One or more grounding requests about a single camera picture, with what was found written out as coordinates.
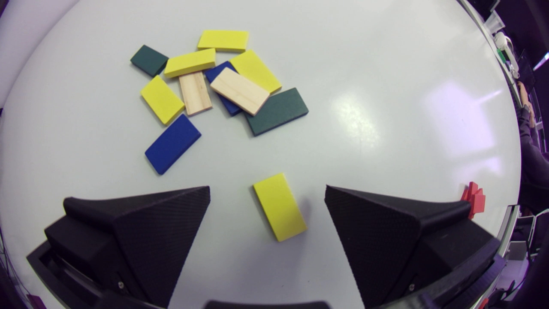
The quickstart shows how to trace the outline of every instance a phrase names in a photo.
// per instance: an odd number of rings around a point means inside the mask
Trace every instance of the textured black plastic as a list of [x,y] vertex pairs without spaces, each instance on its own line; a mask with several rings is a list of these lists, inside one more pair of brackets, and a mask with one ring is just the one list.
[[465,201],[430,203],[327,186],[328,207],[367,308],[395,285],[422,234],[466,219]]
[[323,301],[285,305],[248,305],[212,300],[206,304],[204,309],[330,309],[330,306]]
[[66,214],[113,233],[152,304],[167,307],[210,203],[207,186],[90,201],[66,198]]

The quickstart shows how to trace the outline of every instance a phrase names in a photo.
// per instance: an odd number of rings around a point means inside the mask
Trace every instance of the natural wood block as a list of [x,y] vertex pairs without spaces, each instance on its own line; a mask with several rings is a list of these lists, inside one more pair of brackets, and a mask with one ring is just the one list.
[[257,114],[269,97],[268,91],[229,68],[224,68],[210,86],[251,115]]
[[271,96],[255,115],[246,115],[254,136],[263,134],[294,119],[307,115],[309,110],[296,88]]
[[179,83],[187,115],[192,116],[211,108],[210,96],[201,71],[179,76]]
[[256,183],[254,189],[278,241],[307,230],[283,173]]
[[248,44],[247,31],[204,30],[198,49],[215,48],[218,52],[242,53]]
[[282,87],[274,74],[251,49],[232,58],[230,62],[240,75],[258,84],[269,93]]
[[169,78],[215,67],[215,49],[209,48],[168,59],[164,75]]
[[185,108],[185,104],[168,87],[160,75],[155,76],[141,89],[141,96],[165,125],[168,125]]
[[[216,79],[216,77],[219,75],[219,73],[223,71],[224,68],[229,68],[236,72],[233,65],[229,61],[225,61],[222,64],[216,66],[215,68],[211,68],[204,71],[204,76],[206,76],[206,79],[208,80],[208,82],[212,83]],[[234,116],[242,111],[240,107],[238,107],[236,104],[231,102],[226,97],[220,95],[219,93],[217,94],[217,96],[219,97],[219,100],[221,101],[221,103],[223,103],[223,106],[225,106],[225,108],[229,112],[229,115]]]

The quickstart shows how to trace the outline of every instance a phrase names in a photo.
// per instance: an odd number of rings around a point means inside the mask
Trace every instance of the white table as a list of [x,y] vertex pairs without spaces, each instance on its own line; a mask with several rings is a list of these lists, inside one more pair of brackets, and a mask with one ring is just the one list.
[[[250,31],[252,48],[307,116],[252,137],[244,115],[191,117],[202,137],[158,176],[144,151],[164,127],[130,64],[142,45],[192,52],[204,29]],[[231,54],[219,54],[218,62]],[[170,86],[179,93],[177,80]],[[516,203],[520,148],[497,59],[454,0],[86,1],[46,36],[0,125],[0,223],[23,282],[60,307],[25,256],[64,215],[64,197],[114,198],[210,185],[211,204],[172,308],[361,300],[323,202],[326,184],[455,201],[476,181],[475,222],[496,234]],[[251,185],[284,172],[309,226],[276,242]]]

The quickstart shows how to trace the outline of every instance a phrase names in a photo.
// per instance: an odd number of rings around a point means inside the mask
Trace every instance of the wooden block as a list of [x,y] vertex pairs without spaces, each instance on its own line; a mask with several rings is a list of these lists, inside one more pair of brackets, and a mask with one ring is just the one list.
[[160,75],[155,76],[141,89],[141,96],[165,125],[174,120],[185,108],[185,104],[171,91]]
[[256,183],[254,189],[278,241],[307,230],[283,173]]
[[204,30],[198,41],[198,49],[215,48],[218,52],[242,53],[247,44],[247,31]]
[[[225,61],[215,68],[204,71],[204,75],[206,76],[206,79],[211,83],[219,75],[219,73],[223,71],[224,68],[229,68],[236,72],[233,65],[229,61]],[[242,109],[238,107],[238,105],[234,104],[226,97],[220,95],[219,93],[217,94],[217,96],[219,96],[219,100],[221,101],[221,103],[223,103],[223,106],[225,106],[225,108],[229,112],[229,115],[234,116],[242,111]]]
[[468,193],[468,201],[470,201],[471,197],[473,197],[473,194],[479,190],[479,185],[477,185],[474,182],[469,183],[469,193]]
[[200,136],[189,119],[181,115],[154,141],[145,155],[156,172],[162,175]]
[[215,67],[215,49],[209,48],[168,59],[164,75],[169,78]]
[[187,115],[192,116],[211,108],[210,96],[201,71],[179,76],[179,83]]
[[143,72],[149,74],[151,77],[155,77],[164,70],[168,57],[147,45],[143,45],[130,61]]
[[461,195],[461,201],[468,201],[469,200],[469,187],[465,186],[465,189],[463,189],[463,194]]
[[471,203],[472,205],[471,209],[473,210],[472,213],[476,214],[476,213],[484,212],[485,202],[486,202],[486,196],[484,194],[473,195],[472,203]]
[[229,68],[224,68],[211,88],[251,115],[257,114],[269,92]]
[[255,116],[246,115],[246,118],[254,136],[258,136],[308,112],[298,90],[292,88],[270,97]]
[[240,75],[258,84],[269,93],[273,93],[282,87],[253,50],[249,49],[230,61]]

